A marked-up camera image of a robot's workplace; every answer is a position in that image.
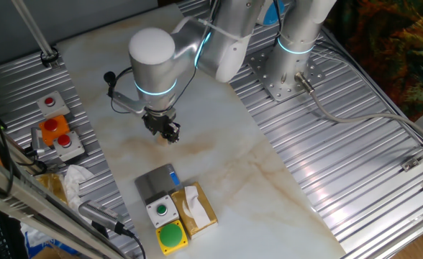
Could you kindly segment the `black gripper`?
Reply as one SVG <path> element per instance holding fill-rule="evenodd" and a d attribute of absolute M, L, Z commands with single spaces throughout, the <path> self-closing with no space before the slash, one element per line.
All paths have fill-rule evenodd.
<path fill-rule="evenodd" d="M 159 136 L 170 143 L 176 143 L 180 138 L 180 124 L 174 122 L 176 118 L 175 112 L 167 112 L 163 115 L 152 114 L 147 112 L 142 116 L 145 127 L 151 131 L 153 135 L 159 133 Z"/>

